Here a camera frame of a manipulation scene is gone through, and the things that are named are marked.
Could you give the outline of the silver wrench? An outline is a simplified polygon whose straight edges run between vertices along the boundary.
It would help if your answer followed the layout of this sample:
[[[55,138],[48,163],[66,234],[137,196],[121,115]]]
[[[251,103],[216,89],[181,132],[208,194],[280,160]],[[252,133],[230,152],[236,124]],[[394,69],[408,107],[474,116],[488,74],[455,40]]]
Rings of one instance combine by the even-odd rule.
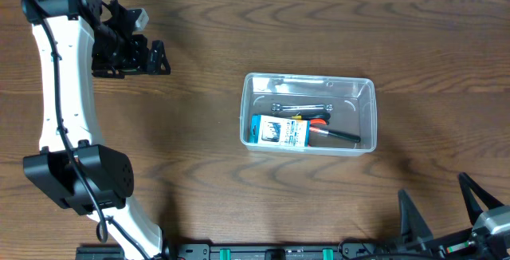
[[[302,105],[283,105],[273,103],[271,105],[272,112],[311,112],[311,111],[326,111],[333,110],[331,104],[302,104]]]

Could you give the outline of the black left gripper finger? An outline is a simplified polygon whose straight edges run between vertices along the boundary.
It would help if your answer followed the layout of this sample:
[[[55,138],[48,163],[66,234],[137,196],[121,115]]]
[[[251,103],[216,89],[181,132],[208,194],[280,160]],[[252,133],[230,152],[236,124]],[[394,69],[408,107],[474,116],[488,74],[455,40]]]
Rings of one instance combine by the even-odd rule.
[[[164,43],[160,40],[155,40],[151,43],[151,57],[163,57],[165,54]]]
[[[166,56],[162,56],[158,59],[151,59],[147,63],[148,74],[170,74],[171,66]]]

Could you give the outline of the blue white box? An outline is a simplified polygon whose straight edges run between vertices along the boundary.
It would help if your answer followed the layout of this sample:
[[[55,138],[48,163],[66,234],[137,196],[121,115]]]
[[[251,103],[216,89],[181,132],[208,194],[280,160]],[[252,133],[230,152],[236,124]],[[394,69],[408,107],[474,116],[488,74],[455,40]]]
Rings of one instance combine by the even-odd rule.
[[[304,148],[308,146],[308,120],[294,120],[266,115],[253,115],[249,142],[268,146]]]

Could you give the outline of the black yellow screwdriver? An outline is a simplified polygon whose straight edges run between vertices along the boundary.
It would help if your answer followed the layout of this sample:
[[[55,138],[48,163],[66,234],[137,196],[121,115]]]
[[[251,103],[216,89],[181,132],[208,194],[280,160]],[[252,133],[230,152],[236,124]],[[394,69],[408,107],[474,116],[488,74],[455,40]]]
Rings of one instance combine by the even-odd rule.
[[[294,120],[329,120],[331,118],[331,114],[329,112],[313,112],[309,114],[299,114],[295,116],[291,116],[291,119]]]

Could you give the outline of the red handled pliers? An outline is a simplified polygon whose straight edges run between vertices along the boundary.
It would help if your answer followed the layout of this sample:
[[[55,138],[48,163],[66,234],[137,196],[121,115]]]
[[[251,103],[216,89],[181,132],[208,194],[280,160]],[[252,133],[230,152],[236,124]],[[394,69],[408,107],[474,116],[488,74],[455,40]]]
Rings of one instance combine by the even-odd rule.
[[[324,119],[312,119],[309,122],[310,125],[329,125],[329,122]]]

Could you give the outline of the clear plastic container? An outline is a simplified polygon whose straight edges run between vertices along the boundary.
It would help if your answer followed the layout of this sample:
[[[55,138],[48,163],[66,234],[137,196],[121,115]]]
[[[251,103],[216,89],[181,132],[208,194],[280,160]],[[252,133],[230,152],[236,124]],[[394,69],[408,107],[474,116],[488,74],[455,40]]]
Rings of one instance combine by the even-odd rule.
[[[331,104],[329,125],[310,125],[361,138],[352,143],[309,131],[308,146],[293,148],[249,142],[253,115],[291,116],[313,112],[272,112],[271,105]],[[374,83],[366,78],[305,76],[277,73],[250,73],[245,78],[241,99],[240,140],[249,149],[261,152],[291,152],[326,156],[361,156],[377,147],[377,105]]]

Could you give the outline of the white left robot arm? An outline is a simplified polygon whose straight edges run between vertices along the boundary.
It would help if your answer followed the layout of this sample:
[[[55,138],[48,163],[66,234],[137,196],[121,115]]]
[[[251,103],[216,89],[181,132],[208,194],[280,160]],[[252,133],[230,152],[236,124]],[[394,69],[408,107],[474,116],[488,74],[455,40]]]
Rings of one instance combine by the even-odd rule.
[[[80,249],[79,259],[173,259],[163,230],[133,194],[129,158],[104,143],[93,79],[167,75],[161,41],[148,41],[145,10],[118,0],[22,0],[41,59],[43,128],[39,152],[23,160],[25,176],[63,209],[96,222],[114,252]]]

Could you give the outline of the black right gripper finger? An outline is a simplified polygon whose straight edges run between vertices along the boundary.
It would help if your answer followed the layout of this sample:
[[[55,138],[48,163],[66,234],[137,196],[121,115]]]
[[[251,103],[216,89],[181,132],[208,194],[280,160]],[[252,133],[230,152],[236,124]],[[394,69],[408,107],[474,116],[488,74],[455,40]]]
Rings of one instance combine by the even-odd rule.
[[[504,204],[489,194],[477,182],[475,182],[467,173],[462,172],[458,176],[461,193],[468,212],[469,220],[474,225],[479,216],[484,212],[476,200],[476,197],[489,209],[502,207]]]
[[[400,239],[405,244],[423,243],[433,238],[432,231],[405,190],[398,192]]]

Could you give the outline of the small claw hammer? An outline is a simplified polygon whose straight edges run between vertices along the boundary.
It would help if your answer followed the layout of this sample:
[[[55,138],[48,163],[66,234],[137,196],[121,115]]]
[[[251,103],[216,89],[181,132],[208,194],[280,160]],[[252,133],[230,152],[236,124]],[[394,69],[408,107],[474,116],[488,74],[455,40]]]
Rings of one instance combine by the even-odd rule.
[[[350,142],[356,143],[356,144],[361,142],[361,138],[359,136],[353,135],[350,133],[346,133],[346,132],[337,132],[337,131],[327,130],[324,128],[317,128],[317,127],[310,127],[309,131],[318,133],[318,134],[324,135],[324,136],[332,136],[332,137],[335,137],[335,138],[338,138],[341,140],[347,140],[347,141],[350,141]]]

